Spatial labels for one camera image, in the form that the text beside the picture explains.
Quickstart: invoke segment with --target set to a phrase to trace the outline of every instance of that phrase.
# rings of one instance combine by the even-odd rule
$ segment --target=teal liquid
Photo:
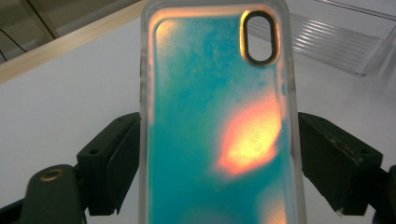
[[[285,97],[276,88],[276,67],[243,59],[239,16],[170,22],[163,27],[168,35],[154,38],[148,223],[265,223],[279,200],[287,223],[294,223],[285,120],[269,162],[236,176],[217,167],[224,127],[235,111],[265,94]]]

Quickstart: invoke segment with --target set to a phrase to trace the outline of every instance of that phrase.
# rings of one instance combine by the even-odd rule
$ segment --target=white surface
[[[34,173],[76,164],[76,154],[118,116],[139,110],[139,21],[0,85],[0,207],[24,196]],[[295,54],[300,111],[322,116],[396,163],[396,74],[353,77]],[[88,223],[137,223],[137,183],[118,216]],[[339,217],[305,180],[309,224],[371,223]]]

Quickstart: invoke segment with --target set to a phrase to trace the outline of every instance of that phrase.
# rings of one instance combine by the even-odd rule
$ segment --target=clear phone case
[[[253,18],[269,24],[263,59]],[[305,223],[283,1],[149,3],[140,100],[140,224]]]

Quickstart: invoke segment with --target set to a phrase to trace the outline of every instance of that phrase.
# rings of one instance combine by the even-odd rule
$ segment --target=camera cutout
[[[265,66],[276,56],[274,20],[264,11],[252,11],[244,15],[241,20],[242,53],[248,62]]]

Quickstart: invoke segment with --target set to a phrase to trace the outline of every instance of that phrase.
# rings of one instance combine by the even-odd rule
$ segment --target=phone case
[[[255,15],[272,34],[262,61],[247,51]],[[146,6],[139,223],[304,221],[291,54],[279,0]]]

